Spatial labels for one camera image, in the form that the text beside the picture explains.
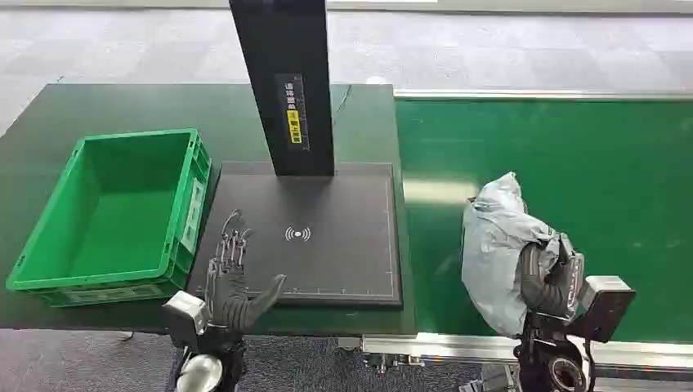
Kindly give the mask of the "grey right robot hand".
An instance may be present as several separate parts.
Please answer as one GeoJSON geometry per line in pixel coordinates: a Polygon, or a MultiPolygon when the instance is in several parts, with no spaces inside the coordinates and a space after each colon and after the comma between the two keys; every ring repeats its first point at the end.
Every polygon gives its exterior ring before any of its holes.
{"type": "Polygon", "coordinates": [[[547,243],[530,242],[519,255],[521,296],[529,310],[565,321],[575,318],[584,281],[584,255],[559,233],[547,243]]]}

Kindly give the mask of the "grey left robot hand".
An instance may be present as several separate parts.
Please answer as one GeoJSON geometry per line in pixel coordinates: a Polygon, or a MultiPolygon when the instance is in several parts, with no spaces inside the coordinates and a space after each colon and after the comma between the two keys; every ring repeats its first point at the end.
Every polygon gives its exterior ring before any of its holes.
{"type": "Polygon", "coordinates": [[[243,214],[235,209],[224,221],[215,251],[208,262],[204,300],[211,324],[232,332],[246,332],[277,302],[287,280],[277,274],[268,287],[254,298],[248,296],[244,257],[251,230],[244,226],[243,214]]]}

